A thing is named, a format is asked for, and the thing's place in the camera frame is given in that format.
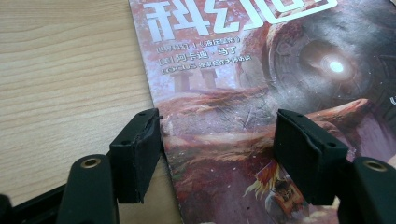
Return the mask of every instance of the cover illustration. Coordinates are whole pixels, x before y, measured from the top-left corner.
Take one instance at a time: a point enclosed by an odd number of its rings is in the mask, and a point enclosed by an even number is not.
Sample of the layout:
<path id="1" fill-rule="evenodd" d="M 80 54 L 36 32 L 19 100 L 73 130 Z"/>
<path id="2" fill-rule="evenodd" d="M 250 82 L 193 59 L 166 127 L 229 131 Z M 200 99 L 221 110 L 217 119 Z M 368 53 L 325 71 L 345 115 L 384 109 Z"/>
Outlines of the cover illustration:
<path id="1" fill-rule="evenodd" d="M 279 108 L 396 165 L 389 0 L 130 0 L 184 223 L 337 223 L 274 160 Z"/>

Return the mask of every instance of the magazine cover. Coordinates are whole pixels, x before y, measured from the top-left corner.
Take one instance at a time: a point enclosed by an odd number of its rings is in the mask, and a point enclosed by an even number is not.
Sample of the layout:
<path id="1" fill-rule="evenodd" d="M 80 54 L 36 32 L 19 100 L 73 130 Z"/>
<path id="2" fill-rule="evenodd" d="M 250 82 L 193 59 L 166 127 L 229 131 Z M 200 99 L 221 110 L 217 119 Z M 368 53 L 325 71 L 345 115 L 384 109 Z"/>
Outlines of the magazine cover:
<path id="1" fill-rule="evenodd" d="M 389 0 L 130 0 L 184 223 L 337 223 L 273 156 L 276 111 L 396 164 Z"/>

